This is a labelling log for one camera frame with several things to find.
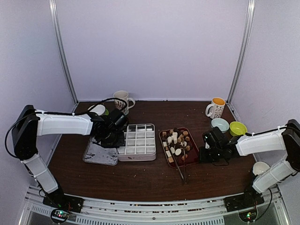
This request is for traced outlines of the metal tin lid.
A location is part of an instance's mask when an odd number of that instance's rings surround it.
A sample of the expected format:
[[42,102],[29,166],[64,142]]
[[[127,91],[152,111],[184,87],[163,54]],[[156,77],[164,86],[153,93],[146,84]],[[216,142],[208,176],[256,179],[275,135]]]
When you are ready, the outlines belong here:
[[82,157],[85,163],[115,166],[118,163],[116,148],[103,148],[91,137]]

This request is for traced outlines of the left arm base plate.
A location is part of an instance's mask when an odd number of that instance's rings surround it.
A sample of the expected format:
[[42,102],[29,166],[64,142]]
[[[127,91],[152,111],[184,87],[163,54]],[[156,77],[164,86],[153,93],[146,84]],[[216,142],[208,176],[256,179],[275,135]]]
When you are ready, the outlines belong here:
[[69,195],[46,195],[43,204],[68,212],[80,213],[84,199]]

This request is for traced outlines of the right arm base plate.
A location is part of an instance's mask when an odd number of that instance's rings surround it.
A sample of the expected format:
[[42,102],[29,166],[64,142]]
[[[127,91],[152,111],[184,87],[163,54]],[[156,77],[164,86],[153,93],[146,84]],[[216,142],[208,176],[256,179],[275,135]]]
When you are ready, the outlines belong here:
[[224,199],[227,212],[243,210],[264,203],[264,198],[261,194],[243,193],[240,195],[226,197]]

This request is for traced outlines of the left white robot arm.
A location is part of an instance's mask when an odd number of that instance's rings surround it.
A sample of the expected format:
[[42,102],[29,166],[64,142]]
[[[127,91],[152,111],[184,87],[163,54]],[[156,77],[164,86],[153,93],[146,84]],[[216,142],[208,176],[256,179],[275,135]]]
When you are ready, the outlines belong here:
[[103,148],[118,148],[125,142],[123,128],[128,124],[126,115],[115,108],[108,115],[92,106],[82,113],[46,112],[26,105],[16,122],[8,129],[14,152],[41,185],[45,195],[57,208],[67,204],[59,182],[52,175],[36,147],[37,137],[44,135],[87,135]]

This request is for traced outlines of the metal tongs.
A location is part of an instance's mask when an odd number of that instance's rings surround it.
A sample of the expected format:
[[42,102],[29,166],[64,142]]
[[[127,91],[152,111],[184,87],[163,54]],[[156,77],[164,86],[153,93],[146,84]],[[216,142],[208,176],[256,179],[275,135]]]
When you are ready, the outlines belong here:
[[187,177],[187,158],[186,158],[186,152],[185,149],[181,148],[181,153],[183,154],[183,167],[179,167],[178,165],[178,160],[179,160],[179,156],[175,156],[175,153],[172,155],[176,169],[179,172],[180,178],[183,181],[183,184],[187,184],[188,183],[188,177]]

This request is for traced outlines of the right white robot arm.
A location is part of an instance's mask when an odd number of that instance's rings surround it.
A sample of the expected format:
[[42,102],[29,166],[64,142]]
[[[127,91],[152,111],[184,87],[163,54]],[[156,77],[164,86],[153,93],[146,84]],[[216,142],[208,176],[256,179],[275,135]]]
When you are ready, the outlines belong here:
[[218,127],[202,135],[204,146],[199,148],[199,162],[215,163],[254,153],[284,150],[285,157],[257,175],[251,189],[243,193],[240,203],[250,207],[271,186],[300,171],[300,124],[291,119],[284,126],[261,133],[246,133],[229,139]]

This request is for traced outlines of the white compartment tin box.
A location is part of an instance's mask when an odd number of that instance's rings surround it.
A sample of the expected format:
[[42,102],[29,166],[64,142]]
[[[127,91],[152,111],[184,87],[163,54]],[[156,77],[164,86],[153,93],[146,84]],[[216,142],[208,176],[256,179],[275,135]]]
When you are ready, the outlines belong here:
[[156,159],[154,124],[129,124],[124,136],[125,145],[117,149],[119,161],[136,162]]

